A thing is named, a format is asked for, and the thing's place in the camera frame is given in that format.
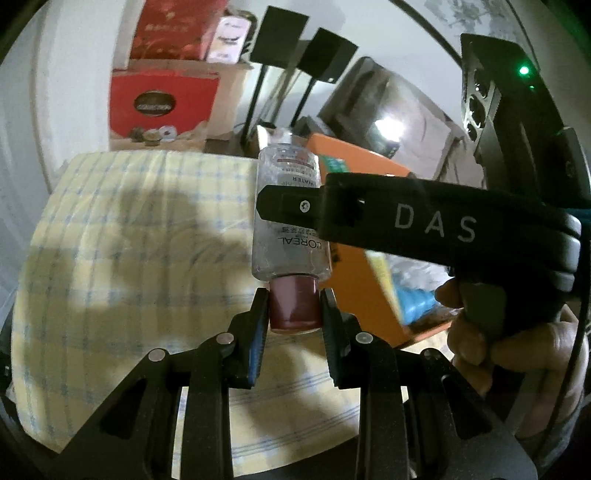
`yellow checkered blanket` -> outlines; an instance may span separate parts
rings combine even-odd
[[[260,286],[255,170],[245,158],[163,151],[72,160],[14,310],[17,410],[31,437],[61,451],[149,350],[195,348],[249,309]],[[338,445],[356,434],[358,411],[358,391],[333,386],[322,334],[269,333],[256,387],[230,393],[235,475]]]

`red bottle cap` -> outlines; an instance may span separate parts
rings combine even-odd
[[[303,333],[322,327],[318,279],[286,275],[269,282],[269,322],[275,333]]]

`red gift box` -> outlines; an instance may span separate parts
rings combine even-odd
[[[204,60],[228,0],[146,0],[132,59]]]
[[[111,130],[128,137],[131,129],[172,125],[193,130],[212,113],[219,78],[176,70],[126,70],[111,79]]]

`plastic bottle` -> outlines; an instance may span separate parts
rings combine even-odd
[[[318,157],[303,147],[261,150],[256,193],[266,185],[320,187]],[[318,283],[330,277],[330,249],[314,230],[262,220],[255,210],[252,275],[269,282],[269,322],[279,333],[322,326]]]

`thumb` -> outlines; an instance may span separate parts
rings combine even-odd
[[[543,323],[496,342],[491,347],[491,360],[507,370],[528,372],[545,368],[564,370],[573,349],[577,324]]]
[[[435,290],[435,299],[451,309],[459,309],[464,306],[455,278],[448,280]]]

